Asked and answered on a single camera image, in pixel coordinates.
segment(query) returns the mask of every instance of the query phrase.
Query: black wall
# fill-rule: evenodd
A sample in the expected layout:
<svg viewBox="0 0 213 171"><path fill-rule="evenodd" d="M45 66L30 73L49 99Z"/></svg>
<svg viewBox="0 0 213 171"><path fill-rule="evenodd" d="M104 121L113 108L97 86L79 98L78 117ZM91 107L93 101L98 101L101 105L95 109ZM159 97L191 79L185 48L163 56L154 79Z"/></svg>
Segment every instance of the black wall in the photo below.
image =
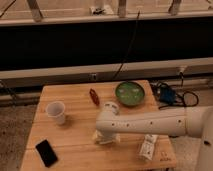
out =
<svg viewBox="0 0 213 171"><path fill-rule="evenodd" d="M135 23L1 27L0 70L119 63ZM127 62L212 56L213 17L147 20L138 23Z"/></svg>

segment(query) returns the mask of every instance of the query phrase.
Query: wooden table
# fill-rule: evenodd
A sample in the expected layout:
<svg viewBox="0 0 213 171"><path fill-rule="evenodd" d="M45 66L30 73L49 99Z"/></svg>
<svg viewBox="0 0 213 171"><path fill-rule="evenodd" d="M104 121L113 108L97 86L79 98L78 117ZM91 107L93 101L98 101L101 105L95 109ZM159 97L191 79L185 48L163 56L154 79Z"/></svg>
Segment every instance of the wooden table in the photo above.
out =
<svg viewBox="0 0 213 171"><path fill-rule="evenodd" d="M120 113L131 115L158 110L147 81L136 81L146 93L144 102L135 108L127 108L118 103L114 90L118 82L45 86L41 94L25 155L22 171L99 171L99 170L149 170L176 167L177 160L170 140L160 136L152 161L145 162L138 157L143 135L121 134L117 144L97 145L93 143L96 117L100 108L96 107L89 95L93 88L99 95L101 105L114 101L120 106ZM67 122L58 126L45 114L45 107L52 101L63 101L66 105ZM59 161L50 168L44 167L35 145L47 139L54 148Z"/></svg>

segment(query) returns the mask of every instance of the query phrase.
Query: wall outlet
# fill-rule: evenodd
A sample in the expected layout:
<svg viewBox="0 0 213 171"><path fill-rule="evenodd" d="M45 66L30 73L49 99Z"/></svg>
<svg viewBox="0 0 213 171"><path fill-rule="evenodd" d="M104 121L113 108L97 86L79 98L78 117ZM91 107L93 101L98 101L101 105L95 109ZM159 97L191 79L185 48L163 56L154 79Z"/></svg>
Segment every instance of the wall outlet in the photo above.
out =
<svg viewBox="0 0 213 171"><path fill-rule="evenodd" d="M91 73L91 74L89 74L89 80L91 82L97 82L98 81L98 73Z"/></svg>

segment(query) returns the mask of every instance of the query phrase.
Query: blue object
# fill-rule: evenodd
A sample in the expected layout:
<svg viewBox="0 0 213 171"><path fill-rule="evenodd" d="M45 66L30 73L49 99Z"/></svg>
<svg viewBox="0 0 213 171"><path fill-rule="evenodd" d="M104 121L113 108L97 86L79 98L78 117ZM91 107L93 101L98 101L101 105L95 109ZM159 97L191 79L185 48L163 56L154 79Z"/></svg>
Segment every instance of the blue object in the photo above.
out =
<svg viewBox="0 0 213 171"><path fill-rule="evenodd" d="M175 91L172 90L170 87L161 87L160 88L160 97L159 101L167 103L169 105L173 105L175 101Z"/></svg>

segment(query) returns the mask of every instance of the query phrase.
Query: black smartphone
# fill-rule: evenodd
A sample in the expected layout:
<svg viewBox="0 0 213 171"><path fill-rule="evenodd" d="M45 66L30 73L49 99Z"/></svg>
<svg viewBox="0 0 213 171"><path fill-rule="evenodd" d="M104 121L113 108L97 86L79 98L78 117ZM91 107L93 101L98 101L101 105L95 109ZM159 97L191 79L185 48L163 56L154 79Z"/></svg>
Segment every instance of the black smartphone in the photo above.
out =
<svg viewBox="0 0 213 171"><path fill-rule="evenodd" d="M58 160L57 156L55 155L52 147L50 146L47 140L44 140L41 143L37 144L36 149L39 152L41 159L43 160L44 165L46 167L50 167Z"/></svg>

